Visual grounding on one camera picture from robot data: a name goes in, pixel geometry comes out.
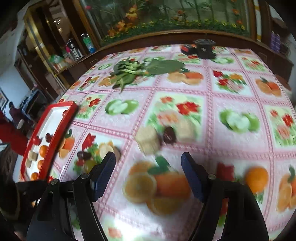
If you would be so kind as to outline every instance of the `person in red clothing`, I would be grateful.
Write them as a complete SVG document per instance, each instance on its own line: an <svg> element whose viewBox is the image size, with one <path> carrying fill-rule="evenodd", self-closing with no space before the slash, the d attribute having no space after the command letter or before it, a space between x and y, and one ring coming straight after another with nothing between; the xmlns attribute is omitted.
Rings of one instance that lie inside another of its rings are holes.
<svg viewBox="0 0 296 241"><path fill-rule="evenodd" d="M0 111L0 140L9 142L11 148L19 155L25 154L28 138L24 136L14 125L7 122L2 111Z"/></svg>
<svg viewBox="0 0 296 241"><path fill-rule="evenodd" d="M28 122L29 125L33 124L33 122L31 120L29 120L26 116L24 116L24 114L22 113L22 111L20 109L17 109L14 107L12 102L9 102L8 106L10 109L9 114L13 118L14 123L18 124L20 122L20 120L23 119L25 122Z"/></svg>

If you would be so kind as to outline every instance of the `pink checkered tablecloth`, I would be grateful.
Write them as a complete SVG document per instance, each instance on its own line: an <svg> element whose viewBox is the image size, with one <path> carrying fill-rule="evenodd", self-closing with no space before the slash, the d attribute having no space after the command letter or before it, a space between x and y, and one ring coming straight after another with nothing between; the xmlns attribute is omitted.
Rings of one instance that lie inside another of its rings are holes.
<svg viewBox="0 0 296 241"><path fill-rule="evenodd" d="M291 102L252 50L214 47L213 51L217 54L214 60L187 57L180 52L180 45L111 54L88 70L60 100L75 101L79 111L55 157L52 178L73 180L91 169L94 161L99 163L110 147L120 153L104 196L94 203L109 240L189 238L202 208L192 194L169 193L164 188L139 204L123 194L127 178L139 170L147 172L150 165L157 165L159 156L179 172L169 178L183 183L181 154L187 151L208 173L224 172L232 180L244 178L253 167L267 172L267 183L255 196L270 238L277 236L292 216L296 206L296 125ZM120 88L112 89L108 77L114 65L127 58L146 64L154 58L178 60L185 66L177 74L139 76L120 92ZM135 141L139 127L153 125L161 134L163 126L175 127L184 118L195 125L194 141L163 144L155 155L140 152ZM85 149L93 155L87 163L77 158L77 152ZM157 188L164 182L159 176L155 177ZM83 240L77 218L71 219L76 239ZM219 221L222 224L214 240L222 234L223 221Z"/></svg>

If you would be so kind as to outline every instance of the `red tray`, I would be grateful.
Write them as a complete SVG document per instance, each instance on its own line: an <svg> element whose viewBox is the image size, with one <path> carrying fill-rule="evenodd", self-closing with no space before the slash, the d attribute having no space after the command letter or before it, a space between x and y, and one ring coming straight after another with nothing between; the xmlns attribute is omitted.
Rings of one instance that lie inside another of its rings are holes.
<svg viewBox="0 0 296 241"><path fill-rule="evenodd" d="M62 135L64 134L64 132L68 126L68 123L71 121L72 116L75 114L76 109L77 109L77 105L73 101L51 104L46 108L46 110L42 114L39 122L37 123L37 126L31 136L31 139L29 141L29 144L27 146L26 152L25 152L23 160L22 160L20 172L21 172L22 178L25 181L30 180L30 177L28 177L28 175L26 173L27 167L25 166L25 162L28 157L29 151L33 150L33 148L35 147L35 145L33 144L33 138L38 136L39 133L41 133L41 131L42 131L41 128L45 127L45 124L47 123L47 121L54 121L52 118L51 118L51 120L49 120L49 118L47 118L47 116L49 114L52 114L54 111L56 111L57 107L69 107L69 108L68 108L66 115L60 121L54 135L52 136L52 139L51 139L49 146L47 148L45 157L43 158L43 164L42 164L41 169L38 174L38 180L45 180L47 178L48 171L49 171L49 168L50 168L51 163L53 161L53 157L54 157L56 148L58 147L58 144L60 143L60 140L61 140Z"/></svg>

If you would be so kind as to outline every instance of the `table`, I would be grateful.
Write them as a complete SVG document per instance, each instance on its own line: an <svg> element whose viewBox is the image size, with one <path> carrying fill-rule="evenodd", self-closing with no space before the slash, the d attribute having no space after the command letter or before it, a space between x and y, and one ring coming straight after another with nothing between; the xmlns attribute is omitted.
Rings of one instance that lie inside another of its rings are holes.
<svg viewBox="0 0 296 241"><path fill-rule="evenodd" d="M294 109L273 73L252 50L213 50L217 54L214 60L187 57L180 52L180 45L111 54L61 98L75 101L79 111L54 159L50 178L73 180L99 163L108 150L120 152L116 152L116 167L104 196L94 203L109 240L189 238L202 204L192 194L180 191L187 187L180 163L186 151L208 173L231 181L244 178L252 185L270 238L280 233L293 214ZM112 89L110 73L127 58L146 65L154 58L178 60L185 66L169 74L139 76L120 92L120 88ZM141 126L153 125L162 134L164 126L176 129L183 120L194 124L194 140L163 143L155 155L140 152L135 135ZM90 152L93 160L79 160L77 152L81 150ZM165 161L169 172L148 174ZM156 193L154 181L147 179L156 180ZM130 196L135 183L146 185L153 194L149 200L138 194ZM214 240L222 234L227 202L223 207ZM76 239L83 240L75 207L71 209Z"/></svg>

